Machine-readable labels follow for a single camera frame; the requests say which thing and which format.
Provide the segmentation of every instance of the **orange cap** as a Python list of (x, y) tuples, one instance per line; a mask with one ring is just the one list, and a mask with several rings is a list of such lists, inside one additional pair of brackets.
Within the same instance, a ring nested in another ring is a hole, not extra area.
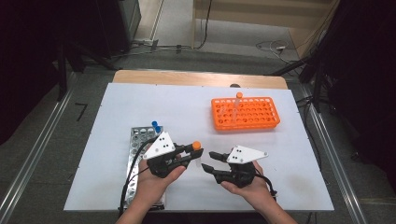
[(239, 92), (236, 94), (236, 98), (241, 99), (243, 95), (244, 95), (244, 94), (242, 94), (242, 92), (239, 91)]
[(198, 141), (193, 142), (192, 149), (194, 149), (195, 151), (201, 149), (201, 143)]

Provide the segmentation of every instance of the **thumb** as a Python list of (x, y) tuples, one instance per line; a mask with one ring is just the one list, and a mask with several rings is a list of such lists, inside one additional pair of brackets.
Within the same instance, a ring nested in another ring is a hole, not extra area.
[(225, 189), (227, 189), (228, 191), (230, 191), (230, 193), (232, 194), (238, 194), (240, 195), (240, 188), (238, 188), (235, 184), (232, 184), (230, 182), (227, 181), (223, 181), (220, 183), (222, 187), (224, 187)]
[(168, 185), (172, 184), (175, 180), (177, 180), (181, 174), (186, 170), (185, 166), (178, 166), (175, 168), (167, 177), (166, 177), (166, 182)]

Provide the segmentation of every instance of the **desk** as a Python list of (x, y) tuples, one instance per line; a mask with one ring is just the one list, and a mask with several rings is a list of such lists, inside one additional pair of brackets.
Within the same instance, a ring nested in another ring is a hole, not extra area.
[[(170, 85), (172, 80), (183, 86)], [(297, 106), (291, 92), (285, 90), (287, 86), (282, 77), (119, 71), (114, 82), (107, 86), (64, 210), (117, 209), (126, 177), (131, 127), (147, 126), (154, 119), (178, 144), (201, 141), (205, 149), (202, 162), (220, 170), (229, 167), (210, 159), (209, 151), (226, 153), (236, 144), (267, 151), (269, 157), (259, 164), (279, 192), (278, 202), (284, 209), (333, 210)], [(224, 88), (233, 83), (245, 88)], [(248, 89), (248, 83), (266, 88), (274, 84), (274, 88), (280, 89)], [(246, 96), (271, 96), (280, 124), (273, 130), (217, 133), (211, 123), (210, 99), (235, 95), (237, 91)], [(231, 212), (253, 209), (242, 198), (216, 184), (213, 175), (206, 174), (193, 161), (166, 191), (165, 210)]]
[[(192, 46), (195, 19), (206, 19), (209, 1), (193, 1)], [(339, 0), (214, 0), (209, 19), (289, 27), (294, 46), (302, 45), (297, 48), (302, 58), (332, 20), (338, 3)]]

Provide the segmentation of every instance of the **white tabletop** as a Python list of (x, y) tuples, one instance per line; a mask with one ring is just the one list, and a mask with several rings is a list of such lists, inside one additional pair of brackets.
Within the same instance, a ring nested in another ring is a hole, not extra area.
[[(217, 132), (210, 101), (233, 97), (238, 91), (274, 100), (280, 123), (271, 130)], [(278, 191), (277, 201), (289, 211), (333, 210), (291, 91), (197, 86), (116, 84), (107, 86), (92, 133), (81, 158), (64, 210), (117, 210), (126, 178), (132, 127), (157, 120), (179, 145), (200, 141), (201, 158), (219, 170), (229, 166), (209, 158), (209, 151), (229, 153), (236, 145), (267, 151), (259, 160), (264, 174)], [(166, 191), (167, 211), (250, 211), (192, 161)]]

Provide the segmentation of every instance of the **orange plastic rack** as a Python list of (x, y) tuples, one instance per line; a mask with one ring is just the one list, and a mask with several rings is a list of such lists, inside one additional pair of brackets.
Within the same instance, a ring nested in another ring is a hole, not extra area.
[(212, 99), (212, 114), (218, 131), (275, 128), (280, 122), (271, 97)]

